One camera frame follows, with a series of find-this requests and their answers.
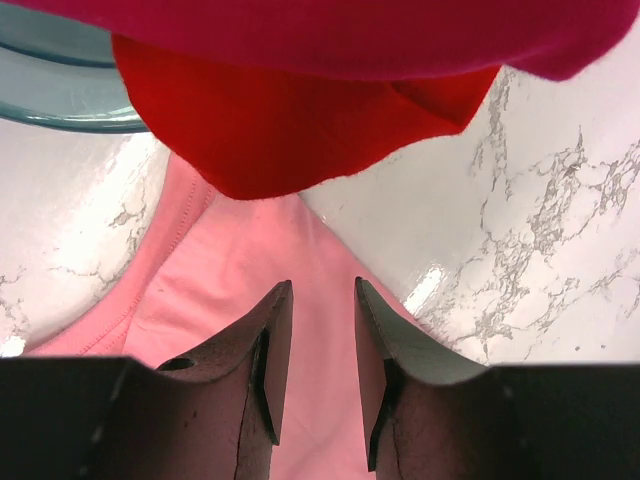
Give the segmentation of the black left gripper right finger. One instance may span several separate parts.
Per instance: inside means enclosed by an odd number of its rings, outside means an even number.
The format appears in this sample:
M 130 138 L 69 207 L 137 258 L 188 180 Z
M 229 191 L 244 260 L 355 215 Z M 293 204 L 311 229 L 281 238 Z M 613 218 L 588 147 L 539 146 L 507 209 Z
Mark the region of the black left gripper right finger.
M 635 479 L 635 364 L 483 366 L 364 279 L 355 338 L 367 466 L 379 479 Z

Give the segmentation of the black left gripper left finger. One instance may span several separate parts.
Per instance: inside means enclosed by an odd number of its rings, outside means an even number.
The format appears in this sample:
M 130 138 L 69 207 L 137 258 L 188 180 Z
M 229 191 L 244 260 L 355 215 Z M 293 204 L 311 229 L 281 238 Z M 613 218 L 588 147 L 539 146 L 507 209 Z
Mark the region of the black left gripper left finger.
M 293 289 L 157 368 L 130 357 L 1 363 L 5 479 L 265 479 L 280 441 Z

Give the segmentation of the pink t-shirt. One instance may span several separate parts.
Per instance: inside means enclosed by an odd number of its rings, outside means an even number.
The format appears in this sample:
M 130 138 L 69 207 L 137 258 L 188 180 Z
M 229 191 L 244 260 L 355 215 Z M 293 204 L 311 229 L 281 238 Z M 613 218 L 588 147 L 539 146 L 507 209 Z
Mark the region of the pink t-shirt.
M 172 156 L 151 225 L 123 277 L 41 356 L 126 355 L 156 367 L 294 290 L 275 479 L 365 479 L 354 282 L 371 272 L 295 195 L 235 201 Z

